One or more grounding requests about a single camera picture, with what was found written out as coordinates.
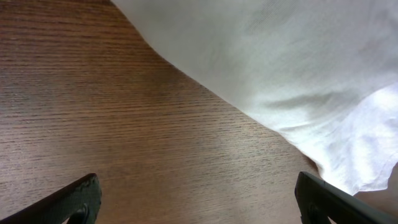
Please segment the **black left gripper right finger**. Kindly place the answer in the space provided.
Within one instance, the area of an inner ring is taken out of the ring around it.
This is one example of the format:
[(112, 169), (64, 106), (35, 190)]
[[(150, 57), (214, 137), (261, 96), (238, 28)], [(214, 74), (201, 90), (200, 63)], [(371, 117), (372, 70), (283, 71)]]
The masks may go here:
[(308, 172), (298, 174), (295, 198), (302, 224), (397, 224), (376, 210)]

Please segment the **white t-shirt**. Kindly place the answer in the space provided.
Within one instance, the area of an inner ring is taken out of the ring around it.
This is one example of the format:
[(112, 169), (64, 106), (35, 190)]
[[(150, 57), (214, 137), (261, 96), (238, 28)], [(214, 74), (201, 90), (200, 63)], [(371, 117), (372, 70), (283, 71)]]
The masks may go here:
[(166, 61), (354, 195), (397, 164), (394, 0), (123, 0)]

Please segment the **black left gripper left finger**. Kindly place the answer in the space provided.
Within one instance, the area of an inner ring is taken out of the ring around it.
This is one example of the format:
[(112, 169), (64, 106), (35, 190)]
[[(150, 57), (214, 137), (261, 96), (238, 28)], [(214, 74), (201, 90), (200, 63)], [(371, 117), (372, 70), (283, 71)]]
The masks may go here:
[(101, 196), (98, 177), (90, 173), (1, 220), (1, 224), (94, 224), (100, 210)]

